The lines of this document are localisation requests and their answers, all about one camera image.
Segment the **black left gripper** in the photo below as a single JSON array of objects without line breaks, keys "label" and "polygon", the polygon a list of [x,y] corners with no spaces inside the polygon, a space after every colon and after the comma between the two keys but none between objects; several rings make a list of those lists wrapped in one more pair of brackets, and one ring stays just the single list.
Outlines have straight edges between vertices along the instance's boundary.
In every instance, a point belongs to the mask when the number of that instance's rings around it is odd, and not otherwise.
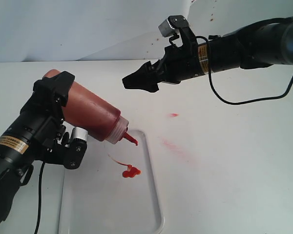
[{"label": "black left gripper", "polygon": [[43,77],[33,86],[33,93],[9,126],[9,141],[22,156],[34,160],[51,149],[63,132],[63,111],[75,76],[63,71],[51,78]]}]

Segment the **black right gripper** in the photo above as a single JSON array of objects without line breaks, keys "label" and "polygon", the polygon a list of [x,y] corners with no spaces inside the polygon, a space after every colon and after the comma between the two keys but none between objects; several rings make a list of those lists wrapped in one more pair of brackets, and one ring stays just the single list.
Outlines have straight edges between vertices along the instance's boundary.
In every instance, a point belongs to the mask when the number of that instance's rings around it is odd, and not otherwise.
[{"label": "black right gripper", "polygon": [[179,84],[183,80],[203,76],[198,58],[198,43],[184,43],[180,47],[165,47],[164,57],[156,63],[144,63],[136,72],[122,79],[126,89],[159,91],[158,83]]}]

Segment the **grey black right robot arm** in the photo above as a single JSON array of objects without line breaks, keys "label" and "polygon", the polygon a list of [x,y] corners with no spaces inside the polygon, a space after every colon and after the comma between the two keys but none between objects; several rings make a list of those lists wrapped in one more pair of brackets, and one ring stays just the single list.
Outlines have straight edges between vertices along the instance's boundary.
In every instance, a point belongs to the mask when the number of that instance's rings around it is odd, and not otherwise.
[{"label": "grey black right robot arm", "polygon": [[209,71],[293,65],[293,17],[262,20],[201,44],[184,16],[169,16],[159,30],[170,42],[164,57],[124,77],[126,89],[154,93],[160,82],[179,84]]}]

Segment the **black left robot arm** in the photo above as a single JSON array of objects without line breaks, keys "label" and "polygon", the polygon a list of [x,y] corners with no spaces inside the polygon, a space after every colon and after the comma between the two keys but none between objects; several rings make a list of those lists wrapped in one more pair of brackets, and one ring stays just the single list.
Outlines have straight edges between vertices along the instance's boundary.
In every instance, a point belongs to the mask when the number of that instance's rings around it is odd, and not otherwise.
[{"label": "black left robot arm", "polygon": [[33,162],[42,160],[63,137],[62,108],[74,79],[64,71],[37,80],[19,116],[0,136],[0,223],[7,219],[19,188],[28,183]]}]

